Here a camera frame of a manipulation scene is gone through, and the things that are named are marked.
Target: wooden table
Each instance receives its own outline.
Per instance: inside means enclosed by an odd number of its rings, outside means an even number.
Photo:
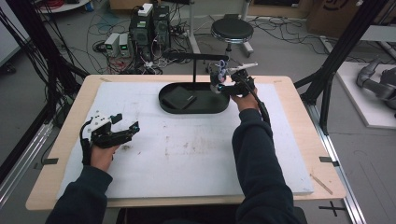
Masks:
[[[328,157],[317,131],[309,118],[300,96],[288,77],[253,76],[257,83],[274,84],[284,107],[295,140],[301,150],[315,192],[309,195],[294,195],[294,200],[342,199],[346,191],[331,162],[321,162],[319,157]],[[88,76],[78,93],[49,158],[59,158],[57,164],[45,165],[26,202],[29,210],[50,210],[56,203],[56,195],[64,177],[64,170],[78,133],[103,82],[183,82],[191,76]],[[198,76],[198,82],[207,82],[208,76]],[[108,207],[154,206],[178,204],[241,203],[242,196],[117,199],[109,200]]]

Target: dark sleeve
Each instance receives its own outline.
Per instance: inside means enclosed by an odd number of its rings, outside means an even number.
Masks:
[[[255,109],[243,110],[239,118],[241,124],[233,133],[233,154],[245,200],[236,212],[237,223],[299,223],[270,126]]]
[[[84,166],[76,182],[67,186],[46,223],[102,223],[107,206],[105,192],[112,180],[108,173]]]

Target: round black stool seat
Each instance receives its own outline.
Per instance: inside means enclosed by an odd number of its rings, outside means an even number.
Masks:
[[[253,27],[235,18],[223,18],[212,24],[212,35],[222,41],[233,44],[248,42],[253,36]]]

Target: human hand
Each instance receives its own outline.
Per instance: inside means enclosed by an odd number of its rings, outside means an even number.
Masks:
[[[239,112],[241,112],[242,110],[245,110],[245,109],[250,109],[250,108],[259,110],[259,105],[251,93],[245,97],[232,95],[231,99],[233,99],[236,102],[236,104],[238,105]]]
[[[113,154],[119,147],[120,146],[100,148],[93,145],[91,150],[91,166],[107,172],[113,160]]]

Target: gray floor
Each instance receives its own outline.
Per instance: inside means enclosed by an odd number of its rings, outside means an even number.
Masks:
[[[106,59],[92,51],[92,44],[95,41],[106,39],[105,35],[94,35],[98,34],[98,27],[100,28],[97,23],[120,22],[120,26],[114,27],[113,30],[119,32],[129,25],[128,17],[127,13],[112,13],[106,8],[106,4],[97,7],[92,13],[77,9],[56,16],[67,45],[92,74],[102,72],[99,67],[106,67]],[[199,27],[207,21],[211,19],[203,17],[196,19],[195,24]],[[304,28],[304,21],[298,22],[302,27],[290,24],[288,30],[291,33],[298,33],[300,37],[308,35]],[[205,24],[197,34],[208,34],[208,27],[210,27],[210,22]],[[268,32],[271,35],[280,36],[278,29]],[[286,33],[284,35],[285,38],[295,37]],[[225,44],[213,37],[198,35],[196,38],[202,53],[222,54],[224,52]],[[249,42],[254,48],[254,53],[249,58],[246,58],[244,52],[238,47],[233,48],[232,56],[241,63],[259,63],[259,66],[248,70],[251,75],[288,76],[293,81],[297,81],[316,72],[327,57],[326,54],[314,52],[309,45],[287,43],[258,28],[255,29],[255,34]],[[317,52],[325,52],[316,39],[309,39],[307,42],[312,43]],[[93,55],[99,65],[94,59],[91,63],[82,50],[87,50]],[[382,50],[365,42],[359,43],[351,55],[366,60],[372,59],[375,55],[381,55],[384,62],[394,63]],[[18,53],[11,61],[17,68],[17,73],[0,76],[2,97],[0,115],[3,124],[0,126],[0,162],[3,162],[7,154],[15,147],[45,103],[44,84],[35,74],[27,58],[22,53]],[[165,67],[163,72],[188,75],[192,72],[192,63],[172,64]],[[198,63],[197,73],[205,74],[205,65],[202,62]],[[55,129],[48,143],[39,152],[31,168],[0,210],[0,223],[43,223],[45,221],[48,211],[27,211],[24,204],[39,175],[39,170],[34,169],[34,165],[40,160],[57,132],[59,130]],[[396,175],[392,171],[396,170],[394,163],[396,131],[366,128],[340,82],[335,78],[332,88],[329,132],[367,223],[394,223],[396,220],[396,194],[394,193]],[[332,203],[335,207],[344,208],[341,201]],[[331,206],[329,201],[295,202],[295,204],[304,209],[308,223],[350,223],[346,211],[337,210],[334,213],[333,210],[319,209],[320,206]],[[115,223],[117,213],[118,209],[107,209],[104,223]]]

